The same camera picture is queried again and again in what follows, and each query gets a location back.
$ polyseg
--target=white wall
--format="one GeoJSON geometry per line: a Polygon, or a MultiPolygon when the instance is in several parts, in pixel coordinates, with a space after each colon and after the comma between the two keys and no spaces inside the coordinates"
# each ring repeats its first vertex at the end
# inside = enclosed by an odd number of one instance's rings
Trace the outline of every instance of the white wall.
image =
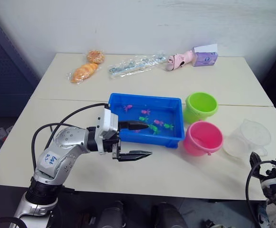
{"type": "Polygon", "coordinates": [[[181,53],[219,44],[258,78],[276,58],[276,0],[0,0],[0,24],[42,77],[56,52],[181,53]]]}

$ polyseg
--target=blue plastic tray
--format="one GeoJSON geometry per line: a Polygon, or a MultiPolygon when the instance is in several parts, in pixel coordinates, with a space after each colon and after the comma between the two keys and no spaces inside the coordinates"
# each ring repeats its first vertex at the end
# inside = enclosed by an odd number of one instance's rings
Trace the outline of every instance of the blue plastic tray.
{"type": "Polygon", "coordinates": [[[122,141],[177,148],[178,142],[184,140],[182,105],[179,98],[111,94],[109,104],[112,113],[117,114],[119,120],[139,120],[139,117],[147,116],[146,123],[158,127],[157,134],[154,134],[150,128],[140,131],[122,129],[120,132],[122,141]],[[125,111],[124,107],[128,105],[132,105],[132,108],[125,111]],[[150,110],[150,115],[142,114],[142,110],[150,110]],[[172,124],[173,129],[166,129],[164,126],[155,124],[154,120],[172,124]]]}

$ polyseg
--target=clear plastic measuring cup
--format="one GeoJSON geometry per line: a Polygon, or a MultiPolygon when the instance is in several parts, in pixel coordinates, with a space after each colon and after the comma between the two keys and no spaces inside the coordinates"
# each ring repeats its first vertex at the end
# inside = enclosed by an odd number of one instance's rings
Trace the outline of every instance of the clear plastic measuring cup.
{"type": "Polygon", "coordinates": [[[270,142],[271,134],[267,128],[245,119],[239,128],[225,138],[223,149],[237,158],[248,157],[253,151],[259,156],[267,156],[264,146],[270,142]]]}

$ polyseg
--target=green toy fish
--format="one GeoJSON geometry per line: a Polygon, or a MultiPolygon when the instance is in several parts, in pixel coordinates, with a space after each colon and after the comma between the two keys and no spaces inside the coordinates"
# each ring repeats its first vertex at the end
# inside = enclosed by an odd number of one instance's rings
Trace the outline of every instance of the green toy fish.
{"type": "Polygon", "coordinates": [[[165,123],[163,125],[166,129],[170,129],[171,131],[174,129],[174,125],[165,123]]]}
{"type": "Polygon", "coordinates": [[[140,117],[139,117],[139,120],[140,120],[140,121],[147,122],[147,121],[148,121],[148,117],[147,117],[147,116],[146,116],[146,117],[140,116],[140,117]]]}
{"type": "Polygon", "coordinates": [[[158,130],[158,127],[156,127],[155,125],[150,124],[150,125],[148,125],[148,127],[153,130],[153,134],[159,134],[160,133],[160,131],[158,130]]]}

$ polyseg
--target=pink toy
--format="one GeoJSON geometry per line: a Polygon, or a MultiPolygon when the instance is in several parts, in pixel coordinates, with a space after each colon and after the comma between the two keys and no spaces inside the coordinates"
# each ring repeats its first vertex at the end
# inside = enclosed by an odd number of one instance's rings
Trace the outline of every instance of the pink toy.
{"type": "Polygon", "coordinates": [[[166,70],[175,70],[179,67],[182,67],[184,64],[187,64],[193,60],[192,50],[182,54],[176,54],[168,58],[168,63],[166,65],[166,70]]]}
{"type": "Polygon", "coordinates": [[[183,144],[193,156],[211,155],[222,147],[223,135],[212,123],[198,121],[187,129],[183,144]]]}
{"type": "Polygon", "coordinates": [[[128,104],[127,106],[124,106],[123,109],[127,112],[129,109],[131,109],[133,106],[131,104],[128,104]]]}
{"type": "Polygon", "coordinates": [[[141,110],[142,114],[150,115],[151,111],[149,109],[147,110],[141,110]]]}
{"type": "Polygon", "coordinates": [[[163,124],[164,124],[163,121],[160,121],[160,120],[154,120],[153,122],[160,126],[163,126],[163,124]]]}

